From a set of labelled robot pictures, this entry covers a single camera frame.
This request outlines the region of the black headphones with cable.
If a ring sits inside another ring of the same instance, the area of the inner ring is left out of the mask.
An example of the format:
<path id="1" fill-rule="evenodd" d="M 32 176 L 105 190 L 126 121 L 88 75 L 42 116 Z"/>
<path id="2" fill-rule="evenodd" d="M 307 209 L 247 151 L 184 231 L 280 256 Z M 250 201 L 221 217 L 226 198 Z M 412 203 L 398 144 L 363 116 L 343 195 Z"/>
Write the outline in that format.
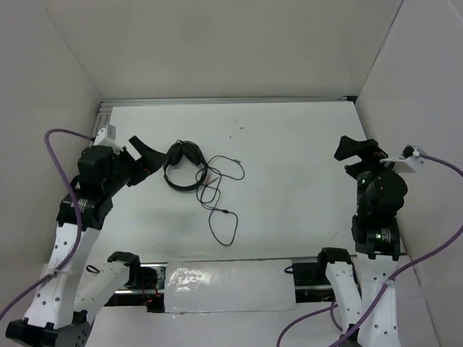
<path id="1" fill-rule="evenodd" d="M 224 181 L 242 181 L 246 177 L 245 168 L 235 158 L 222 154 L 208 157 L 192 141 L 177 140 L 167 152 L 163 164 L 163 179 L 175 192 L 191 194 L 208 212 L 207 225 L 211 236 L 223 247 L 231 247 L 236 239 L 239 216 L 221 206 Z M 231 235 L 226 238 L 216 231 L 213 218 L 216 215 L 231 218 Z"/>

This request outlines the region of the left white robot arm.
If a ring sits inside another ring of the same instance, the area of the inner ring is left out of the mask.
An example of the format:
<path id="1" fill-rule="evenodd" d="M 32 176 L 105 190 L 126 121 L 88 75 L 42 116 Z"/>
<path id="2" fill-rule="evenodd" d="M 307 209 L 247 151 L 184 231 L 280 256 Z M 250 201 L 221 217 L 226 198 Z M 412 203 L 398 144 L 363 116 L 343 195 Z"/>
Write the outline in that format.
<path id="1" fill-rule="evenodd" d="M 123 187 L 133 187 L 157 172 L 166 156 L 133 136 L 125 147 L 96 140 L 77 161 L 78 174 L 67 182 L 68 194 L 56 217 L 56 238 L 43 277 L 27 289 L 35 297 L 23 318 L 7 325 L 6 338 L 21 346 L 85 346 L 96 315 L 120 286 L 142 282 L 140 258 L 114 252 L 102 270 L 82 291 L 78 289 L 91 249 Z"/>

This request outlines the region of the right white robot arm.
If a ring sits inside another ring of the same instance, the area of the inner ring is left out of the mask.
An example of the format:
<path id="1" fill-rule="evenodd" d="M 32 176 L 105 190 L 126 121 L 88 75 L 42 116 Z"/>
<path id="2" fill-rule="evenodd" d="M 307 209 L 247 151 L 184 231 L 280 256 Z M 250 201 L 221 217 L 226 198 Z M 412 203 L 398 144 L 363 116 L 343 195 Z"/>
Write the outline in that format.
<path id="1" fill-rule="evenodd" d="M 396 220 L 408 192 L 375 140 L 342 136 L 334 154 L 338 161 L 357 156 L 346 173 L 357 182 L 352 238 L 356 257 L 342 248 L 324 247 L 315 274 L 330 283 L 341 318 L 339 346 L 400 346 L 396 284 L 401 240 Z"/>

